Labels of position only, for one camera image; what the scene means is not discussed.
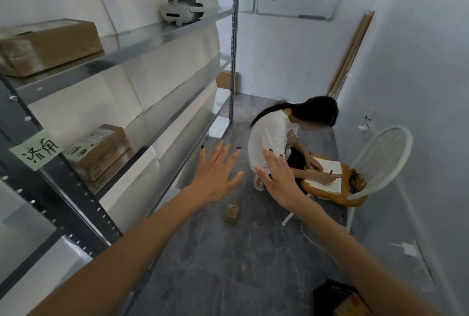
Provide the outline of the person's left hand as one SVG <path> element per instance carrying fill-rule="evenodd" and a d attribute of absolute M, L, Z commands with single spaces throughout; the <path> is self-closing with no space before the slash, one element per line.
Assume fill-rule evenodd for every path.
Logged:
<path fill-rule="evenodd" d="M 224 192 L 224 185 L 227 180 L 232 179 L 230 176 L 232 168 L 238 159 L 241 148 L 237 147 L 231 155 L 227 156 L 225 165 L 219 166 L 219 151 L 223 144 L 223 140 L 218 141 L 212 153 L 207 156 L 207 158 L 210 157 L 208 171 L 199 171 L 198 162 L 195 177 L 189 186 L 189 192 L 200 205 L 217 202 L 229 193 Z"/>

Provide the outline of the person's right hand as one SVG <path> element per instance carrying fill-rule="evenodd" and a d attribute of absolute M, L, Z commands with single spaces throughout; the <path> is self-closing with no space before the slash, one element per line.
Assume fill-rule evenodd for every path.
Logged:
<path fill-rule="evenodd" d="M 291 213 L 298 213 L 313 206 L 314 201 L 303 194 L 296 185 L 293 172 L 291 171 L 291 175 L 283 175 L 276 154 L 266 148 L 263 148 L 262 152 L 268 172 L 273 178 L 273 188 L 267 189 L 271 196 Z"/>

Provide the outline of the person's left forearm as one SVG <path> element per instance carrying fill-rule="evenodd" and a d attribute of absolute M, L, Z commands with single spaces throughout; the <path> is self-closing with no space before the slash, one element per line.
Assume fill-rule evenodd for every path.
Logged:
<path fill-rule="evenodd" d="M 109 316 L 176 231 L 210 196 L 189 186 L 41 301 L 27 316 Z"/>

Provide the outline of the person's right forearm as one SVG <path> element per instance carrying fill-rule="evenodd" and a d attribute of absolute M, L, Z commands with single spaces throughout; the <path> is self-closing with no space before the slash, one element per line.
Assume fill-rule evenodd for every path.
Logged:
<path fill-rule="evenodd" d="M 335 258 L 373 316 L 443 316 L 423 297 L 393 277 L 346 230 L 302 193 L 285 207 L 302 219 Z"/>

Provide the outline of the small wooden block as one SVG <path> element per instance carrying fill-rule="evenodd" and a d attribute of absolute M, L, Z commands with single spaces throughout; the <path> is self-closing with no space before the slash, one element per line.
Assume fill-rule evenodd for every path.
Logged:
<path fill-rule="evenodd" d="M 236 225 L 241 210 L 242 203 L 240 201 L 232 201 L 228 204 L 224 213 L 223 220 L 226 224 Z"/>

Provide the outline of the open white notebook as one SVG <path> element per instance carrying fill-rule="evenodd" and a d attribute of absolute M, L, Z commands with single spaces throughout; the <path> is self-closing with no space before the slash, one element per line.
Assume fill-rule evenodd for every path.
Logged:
<path fill-rule="evenodd" d="M 313 189 L 318 189 L 332 195 L 341 194 L 343 176 L 341 163 L 331 159 L 314 158 L 323 167 L 324 176 L 333 176 L 334 178 L 320 178 L 319 181 L 317 179 L 306 179 L 303 180 L 304 183 Z"/>

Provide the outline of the small brown cardboard box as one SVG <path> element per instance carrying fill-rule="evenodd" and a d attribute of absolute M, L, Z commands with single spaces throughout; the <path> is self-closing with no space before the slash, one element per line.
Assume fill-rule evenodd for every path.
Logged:
<path fill-rule="evenodd" d="M 223 70 L 216 77 L 216 85 L 218 88 L 227 89 L 231 88 L 231 71 Z M 241 92 L 241 81 L 242 77 L 239 72 L 235 73 L 235 93 L 239 94 Z"/>

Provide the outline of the white chair with wooden seat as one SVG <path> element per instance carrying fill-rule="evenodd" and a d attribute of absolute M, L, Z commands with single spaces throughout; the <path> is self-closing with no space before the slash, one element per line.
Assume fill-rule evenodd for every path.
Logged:
<path fill-rule="evenodd" d="M 407 162 L 412 144 L 413 136 L 409 129 L 399 125 L 392 126 L 373 136 L 351 165 L 341 163 L 343 171 L 341 194 L 332 195 L 313 189 L 303 180 L 302 187 L 307 196 L 313 195 L 346 207 L 345 229 L 350 233 L 355 209 L 365 203 L 368 195 L 383 189 L 398 175 Z M 366 187 L 356 194 L 349 192 L 351 169 L 358 171 L 367 182 Z"/>

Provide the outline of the cardboard box with green label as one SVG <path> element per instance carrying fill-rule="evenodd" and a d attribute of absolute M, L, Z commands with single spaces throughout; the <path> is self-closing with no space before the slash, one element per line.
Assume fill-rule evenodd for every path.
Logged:
<path fill-rule="evenodd" d="M 63 154 L 80 177 L 94 182 L 129 149 L 124 128 L 102 124 Z"/>

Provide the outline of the metal shelf rack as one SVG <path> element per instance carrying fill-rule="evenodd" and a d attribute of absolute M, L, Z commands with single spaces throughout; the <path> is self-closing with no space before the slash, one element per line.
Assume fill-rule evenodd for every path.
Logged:
<path fill-rule="evenodd" d="M 166 23 L 168 0 L 0 0 L 0 28 L 58 19 L 96 25 L 103 51 L 26 78 L 0 72 L 0 316 L 26 316 L 65 280 L 154 212 L 228 94 L 232 60 L 216 22 Z M 96 181 L 63 152 L 102 124 L 130 149 Z M 46 130 L 64 151 L 33 171 L 10 148 Z"/>

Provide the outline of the long wooden strips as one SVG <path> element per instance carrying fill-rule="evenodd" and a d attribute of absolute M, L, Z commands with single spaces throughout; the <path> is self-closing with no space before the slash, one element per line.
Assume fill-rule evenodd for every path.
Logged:
<path fill-rule="evenodd" d="M 372 21 L 375 11 L 366 11 L 360 20 L 359 25 L 355 29 L 355 32 L 349 42 L 349 45 L 338 65 L 338 68 L 332 77 L 332 80 L 327 88 L 326 95 L 334 99 L 337 98 L 340 90 L 347 78 L 349 70 L 355 60 L 355 57 L 360 49 L 361 43 L 366 35 L 368 27 Z"/>

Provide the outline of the black plastic crate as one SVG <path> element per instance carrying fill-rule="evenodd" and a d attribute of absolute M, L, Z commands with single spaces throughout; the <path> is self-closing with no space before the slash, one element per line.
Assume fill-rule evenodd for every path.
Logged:
<path fill-rule="evenodd" d="M 334 309 L 352 293 L 360 295 L 354 286 L 327 279 L 312 292 L 314 316 L 333 316 Z"/>

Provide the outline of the white headset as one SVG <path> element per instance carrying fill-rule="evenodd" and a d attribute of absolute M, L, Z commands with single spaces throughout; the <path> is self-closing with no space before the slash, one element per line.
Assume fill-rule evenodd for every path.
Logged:
<path fill-rule="evenodd" d="M 198 21 L 206 12 L 196 0 L 168 0 L 160 7 L 160 15 L 166 23 L 176 26 Z"/>

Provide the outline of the white power adapter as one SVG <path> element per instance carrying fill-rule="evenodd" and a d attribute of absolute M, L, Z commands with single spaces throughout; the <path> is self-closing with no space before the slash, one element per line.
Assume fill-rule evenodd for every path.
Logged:
<path fill-rule="evenodd" d="M 405 255 L 413 258 L 419 257 L 419 249 L 415 246 L 415 244 L 402 242 L 400 246 L 402 247 L 403 253 Z"/>

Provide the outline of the brown box in crate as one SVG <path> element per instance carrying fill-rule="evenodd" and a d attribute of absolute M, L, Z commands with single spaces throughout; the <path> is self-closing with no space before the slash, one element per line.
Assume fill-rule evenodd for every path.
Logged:
<path fill-rule="evenodd" d="M 371 310 L 359 294 L 350 294 L 333 311 L 333 316 L 373 316 Z"/>

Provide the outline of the green paper note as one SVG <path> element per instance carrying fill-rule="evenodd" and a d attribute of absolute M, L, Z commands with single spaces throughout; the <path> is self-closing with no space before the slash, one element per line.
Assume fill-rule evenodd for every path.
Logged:
<path fill-rule="evenodd" d="M 48 131 L 41 130 L 20 145 L 10 148 L 9 151 L 31 170 L 38 171 L 64 149 L 56 143 Z"/>

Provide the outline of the large brown cardboard box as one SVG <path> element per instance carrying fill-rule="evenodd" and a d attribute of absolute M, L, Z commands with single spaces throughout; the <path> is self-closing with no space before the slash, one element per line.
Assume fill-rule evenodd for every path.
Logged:
<path fill-rule="evenodd" d="M 102 52 L 96 25 L 58 19 L 0 28 L 0 72 L 24 78 Z"/>

